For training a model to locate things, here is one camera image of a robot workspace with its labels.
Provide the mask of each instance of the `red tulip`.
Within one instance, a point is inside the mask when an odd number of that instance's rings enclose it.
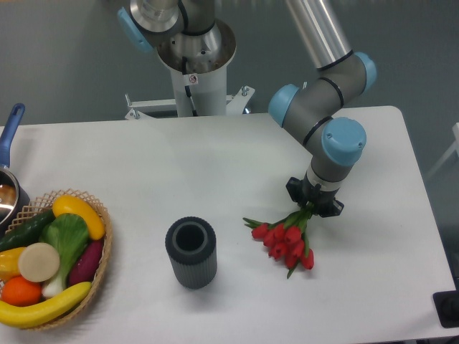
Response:
[[[295,266],[296,262],[298,261],[298,258],[297,257],[294,257],[292,252],[289,252],[286,256],[285,256],[285,265],[288,269],[291,269]]]
[[[305,257],[304,254],[301,255],[301,264],[307,270],[311,270],[314,267],[314,252],[312,249],[309,249],[307,257]]]
[[[299,240],[301,240],[301,230],[296,227],[292,226],[289,229],[287,229],[287,232],[285,233],[284,240],[287,244],[295,244]]]
[[[273,247],[275,244],[274,239],[274,230],[268,231],[265,237],[263,238],[263,245],[266,247]]]
[[[281,242],[284,240],[285,236],[285,229],[284,229],[284,224],[278,224],[274,229],[274,239],[276,242]]]
[[[288,253],[288,245],[285,242],[278,242],[274,247],[269,251],[269,257],[274,257],[275,260],[279,260]]]
[[[252,230],[253,239],[263,239],[268,233],[268,224],[261,224]]]
[[[296,244],[292,245],[290,248],[291,248],[292,255],[296,259],[300,258],[301,256],[304,256],[304,241],[303,240],[300,240]]]

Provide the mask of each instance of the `ribbed cylinder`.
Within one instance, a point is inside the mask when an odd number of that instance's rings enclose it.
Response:
[[[177,280],[190,289],[208,285],[217,273],[217,240],[203,219],[185,217],[166,235],[166,251]]]
[[[199,289],[208,285],[217,273],[217,250],[211,256],[195,265],[184,265],[169,257],[175,277],[180,284],[190,289]]]

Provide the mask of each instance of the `toy orange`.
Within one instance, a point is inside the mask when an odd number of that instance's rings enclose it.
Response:
[[[42,287],[22,276],[13,277],[5,283],[1,291],[1,300],[18,307],[35,305],[42,297]]]

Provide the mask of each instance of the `pot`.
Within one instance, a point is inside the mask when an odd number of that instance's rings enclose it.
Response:
[[[13,107],[0,136],[0,238],[4,236],[17,213],[30,201],[17,178],[9,170],[11,143],[24,111],[24,104]]]

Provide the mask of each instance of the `white table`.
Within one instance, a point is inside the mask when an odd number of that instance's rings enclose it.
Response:
[[[432,294],[453,279],[402,114],[342,110],[368,143],[338,193],[340,217],[311,220],[316,266],[268,259],[242,217],[296,210],[285,184],[310,156],[269,115],[25,125],[11,171],[30,196],[78,188],[113,218],[103,292],[89,312],[46,333],[0,326],[2,343],[368,343],[457,335]],[[183,216],[217,234],[218,271],[183,288],[164,248]]]

